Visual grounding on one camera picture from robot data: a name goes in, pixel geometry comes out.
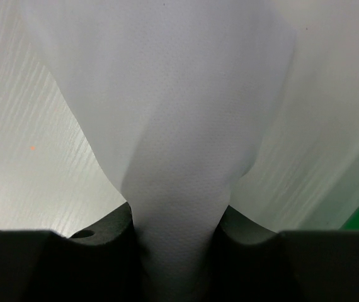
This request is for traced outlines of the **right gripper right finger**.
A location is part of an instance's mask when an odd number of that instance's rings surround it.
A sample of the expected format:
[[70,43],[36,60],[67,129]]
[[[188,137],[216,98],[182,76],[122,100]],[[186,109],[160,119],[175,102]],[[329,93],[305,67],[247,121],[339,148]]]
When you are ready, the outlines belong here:
[[230,207],[211,255],[211,301],[359,302],[359,231],[275,233]]

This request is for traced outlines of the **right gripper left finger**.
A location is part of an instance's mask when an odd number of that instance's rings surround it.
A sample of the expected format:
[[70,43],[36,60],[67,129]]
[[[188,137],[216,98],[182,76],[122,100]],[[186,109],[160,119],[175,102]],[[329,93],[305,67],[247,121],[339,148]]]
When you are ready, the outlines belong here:
[[0,231],[0,302],[142,301],[130,206],[62,237]]

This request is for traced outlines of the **white t shirt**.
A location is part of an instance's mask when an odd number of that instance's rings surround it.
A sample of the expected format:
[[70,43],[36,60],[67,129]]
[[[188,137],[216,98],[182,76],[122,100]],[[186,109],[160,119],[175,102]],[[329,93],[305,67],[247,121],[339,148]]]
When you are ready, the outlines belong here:
[[148,301],[200,301],[295,33],[271,1],[22,1],[101,169],[129,203]]

